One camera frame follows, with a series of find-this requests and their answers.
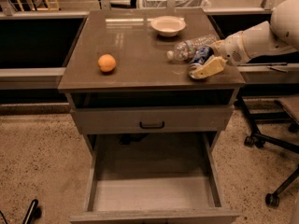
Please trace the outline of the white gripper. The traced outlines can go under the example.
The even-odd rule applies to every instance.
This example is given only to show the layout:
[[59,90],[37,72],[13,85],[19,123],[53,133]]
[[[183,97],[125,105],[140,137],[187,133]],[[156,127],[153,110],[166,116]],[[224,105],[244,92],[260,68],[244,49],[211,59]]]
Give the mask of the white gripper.
[[213,49],[219,49],[220,56],[212,55],[203,64],[193,63],[190,66],[191,78],[204,79],[212,77],[224,70],[227,61],[229,64],[235,66],[249,61],[249,55],[244,48],[242,31],[229,35],[223,40],[215,41],[210,45],[210,47]]

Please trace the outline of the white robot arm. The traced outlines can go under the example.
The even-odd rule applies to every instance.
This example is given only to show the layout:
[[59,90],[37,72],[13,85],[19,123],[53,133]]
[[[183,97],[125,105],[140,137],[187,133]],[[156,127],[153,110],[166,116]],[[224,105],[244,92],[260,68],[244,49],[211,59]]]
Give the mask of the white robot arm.
[[261,56],[288,54],[299,50],[299,0],[286,0],[276,6],[270,21],[239,31],[203,46],[189,66],[192,79],[212,77],[225,65],[241,65]]

